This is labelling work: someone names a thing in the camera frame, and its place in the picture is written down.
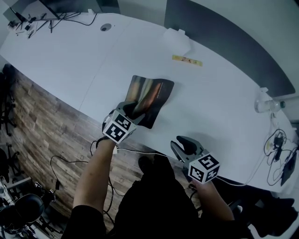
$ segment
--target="floor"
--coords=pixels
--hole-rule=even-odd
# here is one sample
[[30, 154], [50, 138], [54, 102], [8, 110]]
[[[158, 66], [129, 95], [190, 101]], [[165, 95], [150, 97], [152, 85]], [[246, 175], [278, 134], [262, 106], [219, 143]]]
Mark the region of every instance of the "floor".
[[[58, 155], [68, 161], [89, 161], [92, 141], [102, 137], [101, 123], [49, 94], [18, 71], [15, 79], [17, 82], [13, 86], [13, 95], [16, 107], [11, 118], [14, 119], [17, 128], [9, 129], [11, 137], [8, 137], [2, 128], [0, 142], [10, 142], [13, 148], [20, 152], [19, 164], [33, 181], [38, 181], [48, 190], [54, 189], [56, 178], [50, 167], [51, 157]], [[130, 138], [119, 146], [153, 152], [152, 149]], [[135, 180], [141, 179], [142, 172], [138, 168], [140, 157], [140, 154], [126, 151], [113, 156], [110, 177], [113, 186], [120, 194], [125, 194]], [[183, 185], [187, 195], [191, 195], [188, 182], [181, 173], [182, 164], [177, 160], [170, 161], [177, 180]], [[83, 162], [66, 163], [57, 158], [52, 161], [61, 186], [56, 192], [56, 202], [51, 206], [64, 216], [69, 217], [71, 214], [76, 185], [85, 165]], [[110, 196], [109, 187], [104, 209], [110, 203]], [[122, 197], [114, 193], [112, 208], [109, 211], [113, 219], [121, 200]], [[199, 203], [196, 197], [194, 203], [195, 206]], [[104, 221], [110, 230], [112, 224], [107, 216], [104, 216]]]

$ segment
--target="white table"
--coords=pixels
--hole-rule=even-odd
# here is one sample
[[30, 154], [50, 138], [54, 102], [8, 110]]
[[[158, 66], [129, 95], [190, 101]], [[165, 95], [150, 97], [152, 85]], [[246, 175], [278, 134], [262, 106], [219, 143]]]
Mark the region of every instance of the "white table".
[[[87, 23], [92, 16], [78, 20]], [[105, 23], [113, 27], [101, 32]], [[201, 60], [203, 67], [173, 61], [162, 41], [165, 30], [117, 14], [100, 14], [90, 27], [63, 21], [53, 34], [42, 29], [30, 40], [11, 33], [0, 54], [44, 89], [100, 122], [125, 99], [133, 75], [172, 80], [174, 89], [153, 128], [138, 127], [132, 138], [174, 157], [170, 141], [177, 135], [189, 136], [221, 162], [220, 176], [247, 183], [258, 168], [249, 185], [275, 192], [291, 190], [298, 164], [283, 187], [266, 181], [269, 165], [263, 145], [271, 121], [268, 114], [254, 110], [259, 86], [194, 41], [186, 57]], [[277, 118], [288, 139], [297, 140], [282, 111]], [[294, 147], [287, 141], [284, 149]], [[273, 171], [279, 168], [277, 163]]]

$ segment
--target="water bottle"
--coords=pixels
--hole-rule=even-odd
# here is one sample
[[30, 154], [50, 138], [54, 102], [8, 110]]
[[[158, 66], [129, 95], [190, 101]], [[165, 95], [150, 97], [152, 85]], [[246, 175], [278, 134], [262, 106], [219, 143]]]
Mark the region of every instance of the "water bottle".
[[257, 101], [255, 104], [255, 110], [258, 113], [263, 112], [278, 112], [280, 109], [285, 108], [284, 101], [275, 101], [275, 100], [267, 100], [267, 101]]

